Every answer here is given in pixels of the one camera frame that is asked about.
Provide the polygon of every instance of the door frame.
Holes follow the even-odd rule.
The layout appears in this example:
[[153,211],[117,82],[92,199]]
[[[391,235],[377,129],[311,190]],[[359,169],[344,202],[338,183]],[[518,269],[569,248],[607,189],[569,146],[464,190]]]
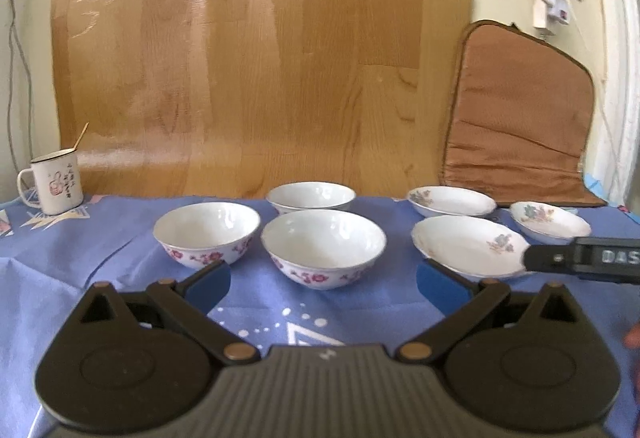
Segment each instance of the door frame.
[[640,143],[640,18],[636,0],[602,0],[602,7],[607,71],[601,96],[610,129],[596,103],[592,132],[597,140],[590,143],[593,153],[584,170],[601,183],[605,199],[624,204]]

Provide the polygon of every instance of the floral plate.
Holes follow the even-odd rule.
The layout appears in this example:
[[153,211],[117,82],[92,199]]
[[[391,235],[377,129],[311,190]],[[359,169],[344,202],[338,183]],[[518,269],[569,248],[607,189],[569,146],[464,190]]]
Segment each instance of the floral plate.
[[495,211],[495,202],[489,196],[459,187],[418,187],[406,198],[425,218],[445,214],[484,217]]
[[591,225],[577,214],[538,202],[518,202],[509,208],[520,230],[546,244],[567,244],[591,234]]
[[411,233],[415,247],[470,278],[511,277],[522,274],[529,243],[503,225],[471,216],[438,216],[416,224]]

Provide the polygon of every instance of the mug handle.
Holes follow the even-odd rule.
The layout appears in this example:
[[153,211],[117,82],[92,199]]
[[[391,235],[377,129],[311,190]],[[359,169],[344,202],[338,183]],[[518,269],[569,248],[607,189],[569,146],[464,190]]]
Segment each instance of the mug handle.
[[25,205],[29,207],[33,207],[34,209],[39,209],[40,204],[30,202],[27,199],[27,196],[24,195],[24,191],[22,190],[22,175],[24,173],[33,173],[33,169],[23,169],[18,173],[17,184],[18,184],[18,194],[20,195],[20,199],[24,202]]

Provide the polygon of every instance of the power strip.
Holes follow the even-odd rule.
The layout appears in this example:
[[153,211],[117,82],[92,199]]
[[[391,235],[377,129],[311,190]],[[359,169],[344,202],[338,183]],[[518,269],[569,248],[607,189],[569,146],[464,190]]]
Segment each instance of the power strip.
[[567,25],[571,21],[566,0],[533,0],[533,27],[541,35],[555,35],[555,25]]

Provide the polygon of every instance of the white wall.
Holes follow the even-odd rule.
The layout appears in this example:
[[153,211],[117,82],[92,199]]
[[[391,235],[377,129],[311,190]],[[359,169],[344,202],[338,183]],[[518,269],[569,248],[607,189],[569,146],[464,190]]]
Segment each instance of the white wall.
[[[8,103],[10,11],[8,0],[0,2],[0,108],[2,123],[5,124]],[[16,9],[18,33],[33,78],[33,150],[39,155],[60,148],[51,71],[50,0],[16,0]],[[17,57],[14,68],[17,68],[14,80],[14,140],[17,145],[18,165],[25,167],[29,161],[27,85]],[[14,198],[16,194],[15,171],[9,157],[6,129],[3,129],[0,132],[0,201]]]
[[[577,37],[574,26],[562,29],[558,36],[549,42],[565,50],[583,62],[587,67],[596,68],[600,75],[604,74],[603,21],[600,0],[584,0],[576,3],[577,12],[586,31],[588,42],[595,57],[585,53]],[[6,111],[7,71],[8,71],[8,6],[2,6],[0,12],[2,31],[0,31],[0,106]],[[515,22],[521,30],[533,33],[531,27],[532,0],[474,0],[474,20],[490,18],[506,24]],[[33,75],[34,88],[34,152],[43,154],[59,148],[60,137],[56,105],[51,73],[50,44],[50,0],[17,0],[18,28]],[[20,166],[28,161],[26,151],[26,83],[20,74],[17,85],[18,106],[15,111],[15,134],[18,139]],[[15,173],[8,157],[6,134],[0,132],[0,201],[15,196]]]

